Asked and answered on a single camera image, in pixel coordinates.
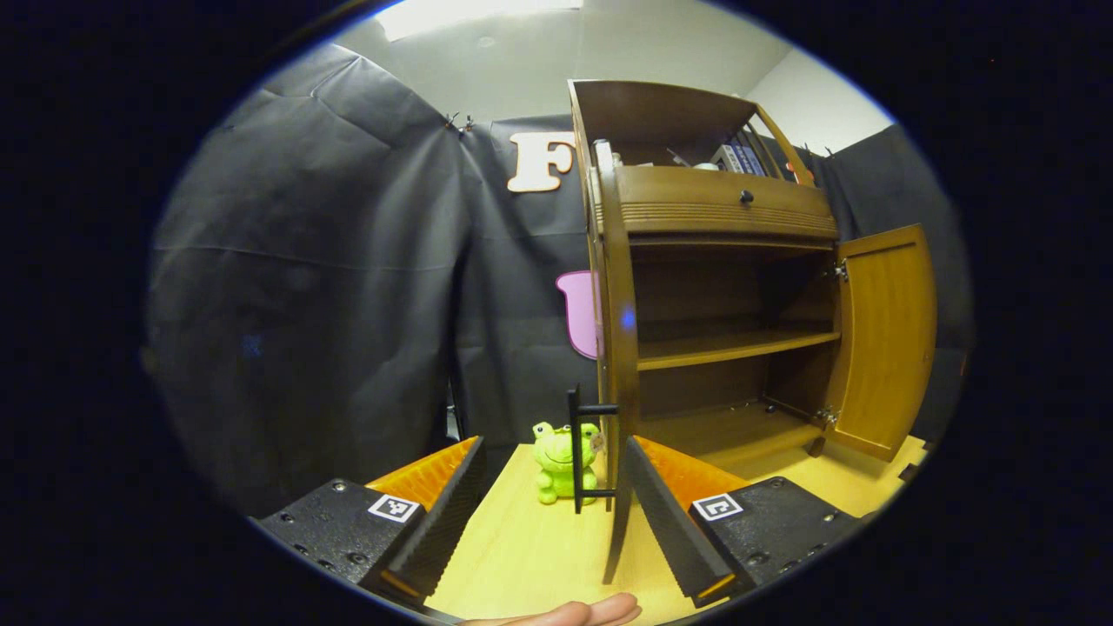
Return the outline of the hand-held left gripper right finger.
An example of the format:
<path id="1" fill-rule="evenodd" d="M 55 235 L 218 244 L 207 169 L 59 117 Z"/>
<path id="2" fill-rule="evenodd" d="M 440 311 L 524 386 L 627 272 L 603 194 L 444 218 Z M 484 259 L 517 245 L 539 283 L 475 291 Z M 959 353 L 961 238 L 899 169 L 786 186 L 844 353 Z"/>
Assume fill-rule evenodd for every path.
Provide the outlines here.
<path id="1" fill-rule="evenodd" d="M 627 440 L 624 487 L 697 609 L 782 579 L 863 527 L 784 476 L 752 483 L 643 436 Z"/>

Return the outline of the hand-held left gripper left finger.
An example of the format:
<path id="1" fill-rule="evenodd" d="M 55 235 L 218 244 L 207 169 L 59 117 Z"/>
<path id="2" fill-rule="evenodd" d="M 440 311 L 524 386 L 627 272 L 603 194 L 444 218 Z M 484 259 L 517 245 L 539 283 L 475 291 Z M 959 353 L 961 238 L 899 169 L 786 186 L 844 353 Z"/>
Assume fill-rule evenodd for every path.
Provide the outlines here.
<path id="1" fill-rule="evenodd" d="M 322 570 L 420 607 L 482 501 L 486 466 L 484 437 L 467 437 L 370 483 L 331 479 L 255 524 Z"/>

